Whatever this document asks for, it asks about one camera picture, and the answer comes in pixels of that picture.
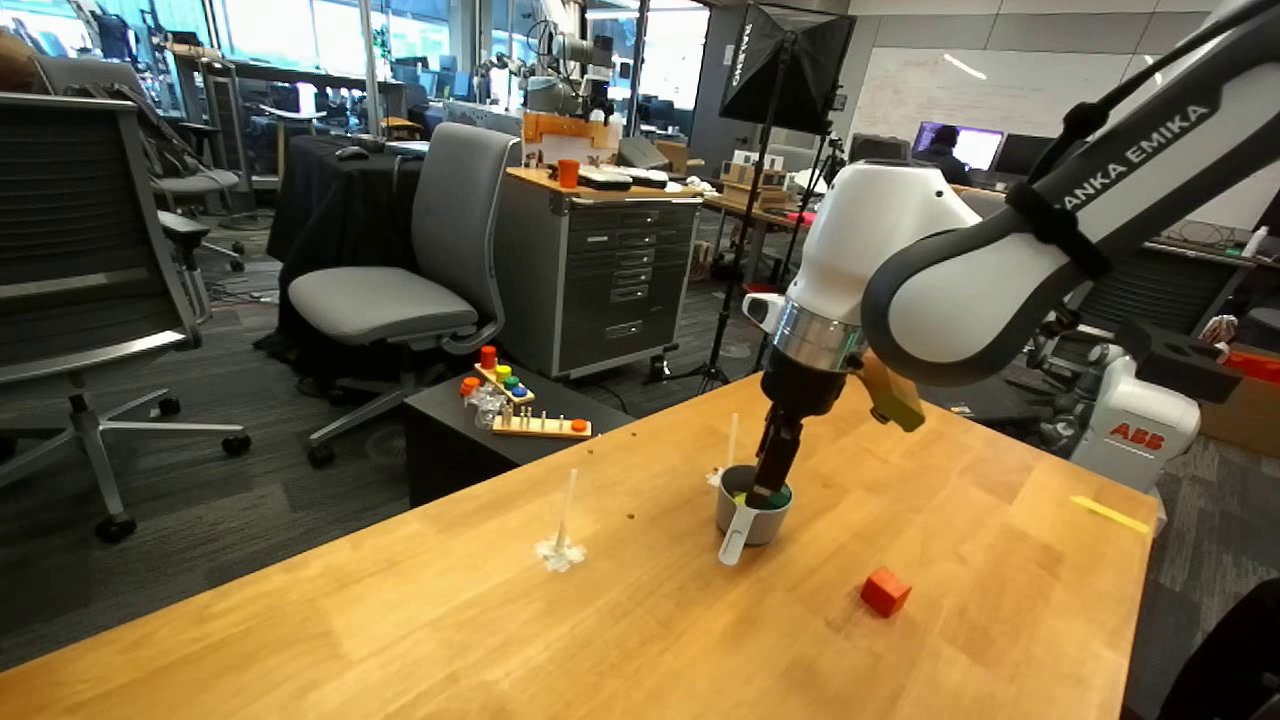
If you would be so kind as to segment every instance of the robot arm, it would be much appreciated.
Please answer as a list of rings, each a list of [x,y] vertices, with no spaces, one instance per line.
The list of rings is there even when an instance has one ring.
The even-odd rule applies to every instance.
[[[836,405],[866,350],[925,383],[992,375],[1080,275],[1280,157],[1280,5],[1239,5],[1225,26],[1157,96],[986,221],[936,168],[852,164],[836,177],[788,296],[746,296],[766,304],[773,331],[761,503],[784,488],[801,420]]]

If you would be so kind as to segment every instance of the chair wheel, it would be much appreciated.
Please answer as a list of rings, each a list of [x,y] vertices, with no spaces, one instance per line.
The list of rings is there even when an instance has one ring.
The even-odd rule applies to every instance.
[[[223,457],[245,457],[253,447],[253,435],[228,435]]]
[[[327,470],[332,466],[332,447],[308,447],[308,466],[311,470]]]
[[[136,531],[136,519],[131,517],[104,517],[91,537],[104,541],[104,545],[118,545]]]
[[[159,405],[157,405],[152,417],[169,420],[169,417],[176,417],[176,413],[182,413],[182,405],[180,405],[176,397],[159,397]]]

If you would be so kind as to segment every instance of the gray office chair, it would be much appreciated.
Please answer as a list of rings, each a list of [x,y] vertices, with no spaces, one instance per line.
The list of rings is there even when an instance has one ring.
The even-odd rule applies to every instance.
[[[221,435],[228,457],[253,440],[245,426],[169,426],[180,405],[162,390],[112,413],[88,405],[91,371],[169,353],[192,327],[159,259],[131,103],[0,91],[0,157],[0,390],[64,381],[73,405],[64,429],[0,426],[0,488],[78,444],[108,507],[94,537],[116,545],[136,519],[104,435]]]
[[[215,210],[223,226],[233,221],[233,196],[249,188],[245,177],[228,168],[202,168],[192,147],[152,114],[136,73],[126,64],[112,62],[59,62],[39,55],[43,80],[56,96],[108,96],[108,100],[131,100],[139,118],[144,152],[152,159],[152,193],[169,204],[192,204]],[[199,240],[199,253],[223,256],[237,272],[245,270],[245,247],[233,245],[206,245]]]
[[[467,356],[503,327],[494,287],[494,201],[510,135],[438,124],[411,201],[414,270],[318,270],[287,283],[293,308],[338,344],[397,344],[400,383],[308,435],[308,461],[332,466],[332,440],[400,407],[422,375],[421,353]]]

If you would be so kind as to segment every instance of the red block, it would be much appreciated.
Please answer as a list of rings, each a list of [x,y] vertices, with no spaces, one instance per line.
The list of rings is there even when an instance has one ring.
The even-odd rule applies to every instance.
[[[908,598],[911,598],[911,584],[903,584],[893,567],[876,567],[859,591],[859,601],[881,615],[900,612]]]

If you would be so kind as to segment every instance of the cardboard box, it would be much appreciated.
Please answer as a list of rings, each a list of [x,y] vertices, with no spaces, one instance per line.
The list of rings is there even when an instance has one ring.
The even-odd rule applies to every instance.
[[[1225,405],[1198,405],[1198,431],[1234,444],[1257,457],[1280,461],[1280,383],[1239,375],[1234,392]]]

